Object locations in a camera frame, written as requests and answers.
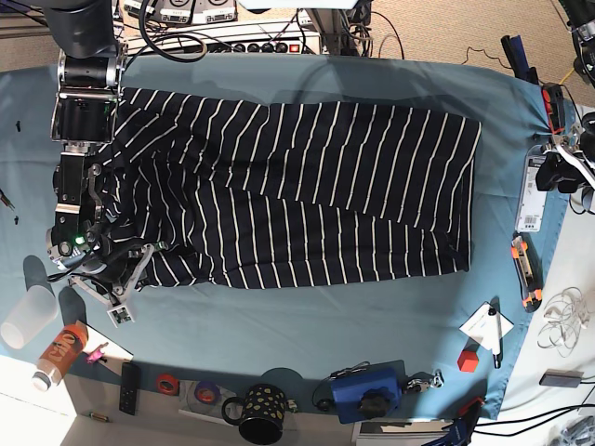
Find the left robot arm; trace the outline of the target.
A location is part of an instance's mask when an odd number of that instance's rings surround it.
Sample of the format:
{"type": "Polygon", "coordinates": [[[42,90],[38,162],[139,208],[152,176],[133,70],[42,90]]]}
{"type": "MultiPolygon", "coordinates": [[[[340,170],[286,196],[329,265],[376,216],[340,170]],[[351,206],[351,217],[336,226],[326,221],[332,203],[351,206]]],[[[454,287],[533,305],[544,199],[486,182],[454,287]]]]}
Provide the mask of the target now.
{"type": "MultiPolygon", "coordinates": [[[[578,69],[594,82],[594,3],[561,1],[568,18],[578,69]]],[[[579,115],[578,123],[567,127],[563,116],[561,84],[542,86],[542,96],[551,134],[541,148],[544,162],[535,175],[539,190],[573,193],[594,187],[594,113],[579,115]]]]}

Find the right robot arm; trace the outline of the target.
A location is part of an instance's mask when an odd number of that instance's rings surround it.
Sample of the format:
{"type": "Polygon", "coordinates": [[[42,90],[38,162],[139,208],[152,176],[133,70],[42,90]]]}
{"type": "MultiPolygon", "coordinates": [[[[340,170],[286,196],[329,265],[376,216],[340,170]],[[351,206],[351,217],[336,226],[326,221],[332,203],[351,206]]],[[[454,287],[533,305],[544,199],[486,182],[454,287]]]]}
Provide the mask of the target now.
{"type": "Polygon", "coordinates": [[[52,140],[62,146],[53,186],[54,226],[46,233],[49,258],[66,279],[119,313],[152,255],[164,243],[139,238],[113,242],[99,195],[102,167],[93,158],[112,145],[122,96],[127,45],[113,31],[109,1],[41,1],[50,33],[60,48],[52,140]]]}

